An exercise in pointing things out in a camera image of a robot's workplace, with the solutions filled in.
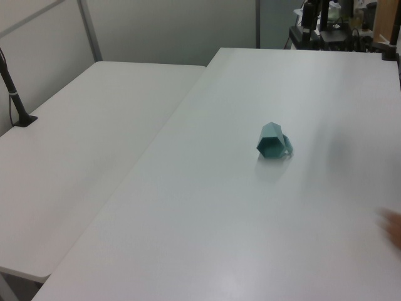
finger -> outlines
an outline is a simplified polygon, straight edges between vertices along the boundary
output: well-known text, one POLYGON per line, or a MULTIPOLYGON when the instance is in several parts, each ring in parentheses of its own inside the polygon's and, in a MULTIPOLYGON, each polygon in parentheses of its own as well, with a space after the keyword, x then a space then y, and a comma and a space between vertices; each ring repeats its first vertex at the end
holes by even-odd
POLYGON ((388 209, 382 209, 380 211, 380 215, 382 215, 390 223, 395 223, 395 224, 401 225, 401 214, 399 214, 395 211, 391 211, 388 209))
POLYGON ((389 235, 388 238, 394 246, 401 250, 401 236, 389 235))

teal cup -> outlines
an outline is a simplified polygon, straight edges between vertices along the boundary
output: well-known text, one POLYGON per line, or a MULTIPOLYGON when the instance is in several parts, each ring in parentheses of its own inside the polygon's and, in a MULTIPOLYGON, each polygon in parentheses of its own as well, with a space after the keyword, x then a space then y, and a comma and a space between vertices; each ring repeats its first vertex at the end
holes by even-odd
POLYGON ((257 147, 264 158, 282 158, 293 153, 293 146, 281 130, 281 126, 270 122, 262 128, 257 147))

black microphone stand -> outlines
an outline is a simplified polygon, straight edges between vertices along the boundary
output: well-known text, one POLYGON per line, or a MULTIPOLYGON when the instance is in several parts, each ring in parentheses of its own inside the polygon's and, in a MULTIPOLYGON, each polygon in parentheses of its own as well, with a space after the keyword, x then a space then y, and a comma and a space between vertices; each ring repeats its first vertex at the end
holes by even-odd
POLYGON ((30 116, 24 108, 24 105, 18 95, 17 89, 13 83, 13 79, 10 76, 10 73, 8 72, 8 68, 7 68, 7 61, 6 58, 3 54, 3 51, 0 48, 0 73, 1 73, 1 77, 3 78, 7 90, 8 90, 8 94, 9 94, 9 98, 11 98, 13 100, 13 103, 17 109, 18 115, 19 115, 19 120, 13 124, 16 127, 27 127, 29 124, 31 124, 32 122, 34 122, 36 119, 38 119, 36 116, 30 116))

white wall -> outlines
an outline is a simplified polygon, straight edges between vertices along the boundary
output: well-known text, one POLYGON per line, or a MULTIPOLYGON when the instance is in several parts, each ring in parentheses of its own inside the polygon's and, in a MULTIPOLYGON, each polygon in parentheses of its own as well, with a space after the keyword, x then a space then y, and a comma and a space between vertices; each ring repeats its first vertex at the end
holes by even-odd
POLYGON ((255 0, 84 0, 104 60, 206 66, 256 47, 255 0))
MULTIPOLYGON (((65 0, 4 36, 0 47, 28 113, 93 64, 76 0, 65 0)), ((0 80, 0 135, 10 128, 8 92, 0 80)))

metal frame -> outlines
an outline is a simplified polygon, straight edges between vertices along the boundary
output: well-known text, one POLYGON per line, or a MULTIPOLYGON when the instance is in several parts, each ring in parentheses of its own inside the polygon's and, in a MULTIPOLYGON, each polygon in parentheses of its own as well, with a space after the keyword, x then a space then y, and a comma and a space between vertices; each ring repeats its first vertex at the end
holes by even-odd
POLYGON ((54 3, 51 3, 49 5, 47 5, 45 8, 40 9, 39 11, 37 11, 36 13, 30 15, 29 17, 23 19, 20 22, 17 22, 15 25, 10 26, 9 28, 5 29, 4 31, 0 32, 0 38, 2 38, 3 36, 9 34, 10 32, 14 31, 15 29, 21 27, 22 25, 28 23, 29 21, 31 21, 32 19, 40 16, 41 14, 47 12, 49 9, 59 5, 60 3, 62 3, 64 0, 56 0, 54 3))

